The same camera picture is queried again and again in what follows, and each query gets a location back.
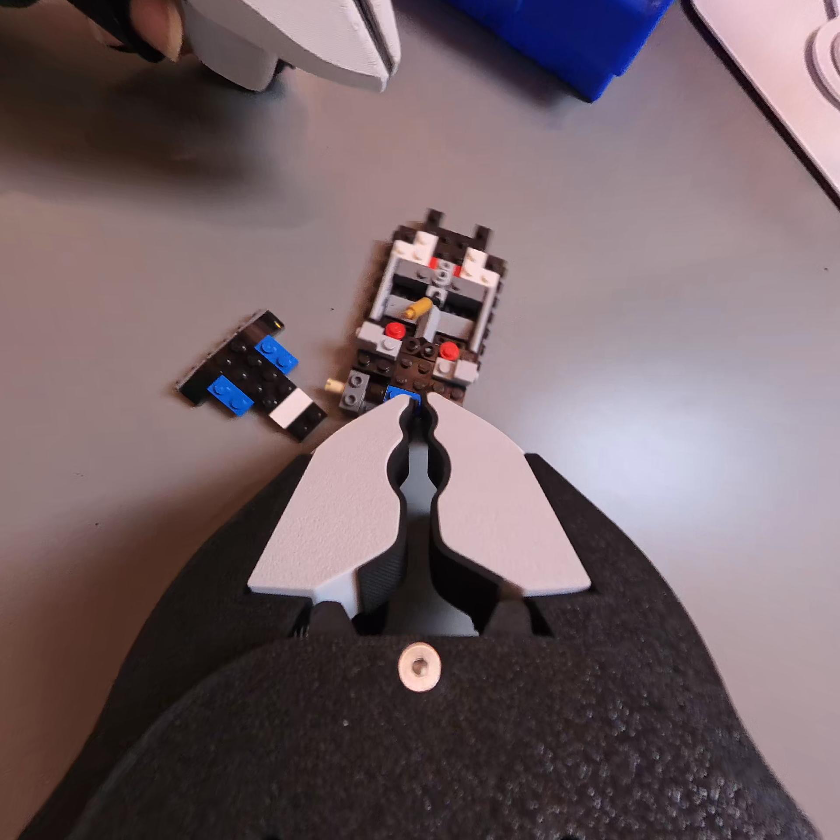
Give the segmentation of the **lego car model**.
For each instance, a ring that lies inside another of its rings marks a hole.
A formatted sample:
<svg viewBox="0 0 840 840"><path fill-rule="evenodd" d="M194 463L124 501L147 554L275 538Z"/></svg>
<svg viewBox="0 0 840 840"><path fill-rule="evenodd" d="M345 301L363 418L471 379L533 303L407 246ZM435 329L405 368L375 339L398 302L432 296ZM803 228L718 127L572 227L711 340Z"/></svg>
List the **lego car model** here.
<svg viewBox="0 0 840 840"><path fill-rule="evenodd" d="M328 380L339 410L357 417L393 397L428 394L462 406L480 376L508 263L491 228L460 233L429 209L398 227L381 260L370 308L354 335L343 381Z"/></svg>

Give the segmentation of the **black blue lego subassembly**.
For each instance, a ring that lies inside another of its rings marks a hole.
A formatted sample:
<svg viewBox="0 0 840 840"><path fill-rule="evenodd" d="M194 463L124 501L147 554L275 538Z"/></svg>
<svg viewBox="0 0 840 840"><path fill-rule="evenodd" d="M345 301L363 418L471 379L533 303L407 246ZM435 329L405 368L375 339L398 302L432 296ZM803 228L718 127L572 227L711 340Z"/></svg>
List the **black blue lego subassembly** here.
<svg viewBox="0 0 840 840"><path fill-rule="evenodd" d="M175 390L194 406L211 400L236 417L257 412L297 441L304 440L327 414L290 379L298 359L277 340L284 328L272 311L258 311Z"/></svg>

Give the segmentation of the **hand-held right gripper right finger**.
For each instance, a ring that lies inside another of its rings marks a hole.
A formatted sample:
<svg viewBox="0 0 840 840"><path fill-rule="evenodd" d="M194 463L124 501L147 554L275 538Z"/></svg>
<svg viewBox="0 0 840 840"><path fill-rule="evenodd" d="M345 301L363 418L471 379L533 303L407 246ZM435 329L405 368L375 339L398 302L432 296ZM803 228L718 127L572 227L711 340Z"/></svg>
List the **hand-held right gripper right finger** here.
<svg viewBox="0 0 840 840"><path fill-rule="evenodd" d="M592 581L524 451L440 394L424 402L434 537L444 556L513 595L568 595Z"/></svg>

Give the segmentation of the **blue plastic bin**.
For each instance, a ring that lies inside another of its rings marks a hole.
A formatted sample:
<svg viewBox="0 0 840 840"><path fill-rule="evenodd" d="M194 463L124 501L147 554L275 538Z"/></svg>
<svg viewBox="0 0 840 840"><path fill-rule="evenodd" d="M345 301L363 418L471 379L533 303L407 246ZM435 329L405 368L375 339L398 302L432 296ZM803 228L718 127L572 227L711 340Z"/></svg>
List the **blue plastic bin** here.
<svg viewBox="0 0 840 840"><path fill-rule="evenodd" d="M451 1L587 102L622 76L671 1Z"/></svg>

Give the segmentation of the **white book stand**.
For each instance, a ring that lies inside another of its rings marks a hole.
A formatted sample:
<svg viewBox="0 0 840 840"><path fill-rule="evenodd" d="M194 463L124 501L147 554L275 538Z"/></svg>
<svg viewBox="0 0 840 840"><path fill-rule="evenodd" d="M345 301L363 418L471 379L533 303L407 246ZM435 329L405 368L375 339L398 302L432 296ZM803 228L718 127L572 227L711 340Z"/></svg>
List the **white book stand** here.
<svg viewBox="0 0 840 840"><path fill-rule="evenodd" d="M684 5L710 46L838 206L839 2Z"/></svg>

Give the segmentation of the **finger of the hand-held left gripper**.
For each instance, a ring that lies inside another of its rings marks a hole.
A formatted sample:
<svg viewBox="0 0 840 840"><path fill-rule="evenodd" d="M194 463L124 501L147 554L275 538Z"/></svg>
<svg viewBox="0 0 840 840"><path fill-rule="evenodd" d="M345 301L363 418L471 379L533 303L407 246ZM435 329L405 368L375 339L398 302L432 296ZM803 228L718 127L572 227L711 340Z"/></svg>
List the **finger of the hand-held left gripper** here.
<svg viewBox="0 0 840 840"><path fill-rule="evenodd" d="M402 45L392 1L358 1L358 9L387 74L392 77L402 59Z"/></svg>
<svg viewBox="0 0 840 840"><path fill-rule="evenodd" d="M374 92L390 79L358 1L256 1L259 42L295 68Z"/></svg>

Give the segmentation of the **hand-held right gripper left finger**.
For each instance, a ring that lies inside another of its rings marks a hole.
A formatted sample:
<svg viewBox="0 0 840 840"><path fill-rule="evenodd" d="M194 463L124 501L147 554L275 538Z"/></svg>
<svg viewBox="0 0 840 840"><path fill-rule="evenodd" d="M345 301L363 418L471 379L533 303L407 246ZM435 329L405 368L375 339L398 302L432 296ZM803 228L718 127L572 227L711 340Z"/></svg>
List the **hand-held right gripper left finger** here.
<svg viewBox="0 0 840 840"><path fill-rule="evenodd" d="M386 604L405 572L406 502L414 400L393 397L347 423L311 455L249 579L252 592Z"/></svg>

